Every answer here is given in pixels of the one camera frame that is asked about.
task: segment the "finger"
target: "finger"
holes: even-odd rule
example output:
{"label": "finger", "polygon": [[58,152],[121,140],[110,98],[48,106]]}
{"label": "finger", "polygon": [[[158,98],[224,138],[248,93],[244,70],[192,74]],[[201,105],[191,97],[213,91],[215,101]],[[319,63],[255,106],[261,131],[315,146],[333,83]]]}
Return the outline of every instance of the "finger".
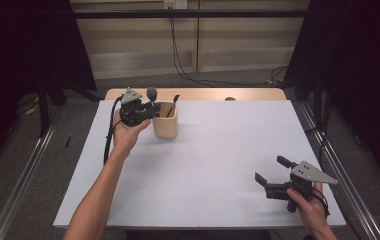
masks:
{"label": "finger", "polygon": [[322,182],[315,182],[314,188],[318,190],[318,192],[322,193]]}
{"label": "finger", "polygon": [[288,188],[286,190],[287,192],[287,195],[289,195],[289,197],[291,199],[293,199],[295,202],[297,202],[297,204],[299,204],[299,206],[302,208],[302,209],[307,209],[308,207],[310,207],[311,205],[309,204],[308,201],[306,201],[306,199],[300,195],[300,193],[298,193],[296,190],[292,189],[292,188]]}
{"label": "finger", "polygon": [[141,132],[146,129],[152,121],[150,119],[146,119],[141,122],[139,125],[135,126],[135,131]]}

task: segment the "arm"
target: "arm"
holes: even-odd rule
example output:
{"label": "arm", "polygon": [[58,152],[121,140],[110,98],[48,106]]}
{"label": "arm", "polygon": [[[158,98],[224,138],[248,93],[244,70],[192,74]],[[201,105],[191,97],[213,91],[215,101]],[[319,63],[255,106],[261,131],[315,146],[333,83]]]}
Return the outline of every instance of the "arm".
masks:
{"label": "arm", "polygon": [[[315,189],[322,192],[322,183],[315,183]],[[287,189],[287,194],[299,204],[299,215],[303,225],[315,239],[337,240],[330,226],[328,226],[322,203],[311,198],[308,201],[294,189]]]}
{"label": "arm", "polygon": [[[113,123],[118,123],[119,120],[119,112],[116,111]],[[112,152],[93,186],[75,210],[64,239],[102,238],[124,161],[136,144],[139,133],[149,124],[150,120],[145,120],[135,127],[122,123],[115,126]]]}

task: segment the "wrist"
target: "wrist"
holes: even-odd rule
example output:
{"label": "wrist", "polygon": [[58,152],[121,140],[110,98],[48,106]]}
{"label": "wrist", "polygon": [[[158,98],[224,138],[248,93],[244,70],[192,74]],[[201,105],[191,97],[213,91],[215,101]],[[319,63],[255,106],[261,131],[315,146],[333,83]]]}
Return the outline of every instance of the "wrist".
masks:
{"label": "wrist", "polygon": [[109,155],[109,159],[112,161],[125,161],[125,159],[130,155],[130,151],[121,146],[115,146]]}
{"label": "wrist", "polygon": [[337,240],[336,236],[334,235],[333,230],[331,230],[331,228],[330,228],[330,226],[328,226],[328,224],[325,224],[320,229],[312,230],[311,234],[315,239]]}

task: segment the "metal rail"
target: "metal rail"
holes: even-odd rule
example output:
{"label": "metal rail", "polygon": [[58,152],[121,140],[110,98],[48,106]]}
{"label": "metal rail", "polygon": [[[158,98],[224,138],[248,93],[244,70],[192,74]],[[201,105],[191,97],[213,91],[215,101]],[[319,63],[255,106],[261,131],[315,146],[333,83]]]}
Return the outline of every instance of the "metal rail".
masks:
{"label": "metal rail", "polygon": [[50,125],[46,134],[37,141],[37,144],[32,152],[27,165],[25,166],[24,171],[22,172],[21,177],[14,190],[12,191],[9,200],[3,207],[3,210],[0,213],[0,240],[4,239],[6,233],[12,223],[12,220],[22,202],[22,199],[25,195],[25,192],[28,188],[29,183],[32,180],[35,170],[37,169],[38,163],[42,158],[47,145],[52,137],[53,131],[57,122],[59,121],[59,116],[62,112],[63,107],[59,107],[54,116],[53,122]]}
{"label": "metal rail", "polygon": [[[53,13],[50,15],[68,15]],[[77,19],[110,19],[110,18],[302,18],[336,15],[334,11],[303,9],[260,9],[260,10],[74,10]]]}
{"label": "metal rail", "polygon": [[[301,108],[306,119],[308,120],[310,127],[314,128],[316,124],[313,118],[314,115],[311,108],[306,103],[301,104]],[[321,145],[321,143],[324,140],[324,133],[322,131],[315,131],[315,137],[318,143]],[[369,239],[380,240],[380,229],[374,219],[374,216],[371,214],[367,205],[362,200],[361,196],[359,195],[358,191],[356,190],[355,186],[350,180],[348,173],[346,172],[342,163],[340,162],[340,159],[338,158],[336,152],[334,151],[333,147],[327,139],[324,140],[323,149],[326,159],[328,160],[331,168],[336,174],[337,180],[342,186],[343,191],[345,192],[350,204],[352,205],[353,210],[355,211]]]}

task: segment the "forearm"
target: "forearm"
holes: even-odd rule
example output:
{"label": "forearm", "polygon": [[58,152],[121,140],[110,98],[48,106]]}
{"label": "forearm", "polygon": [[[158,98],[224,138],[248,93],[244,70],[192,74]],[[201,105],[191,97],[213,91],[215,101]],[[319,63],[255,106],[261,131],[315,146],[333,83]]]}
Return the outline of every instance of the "forearm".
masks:
{"label": "forearm", "polygon": [[99,177],[75,210],[64,239],[102,237],[122,165],[128,153],[119,148],[112,151]]}

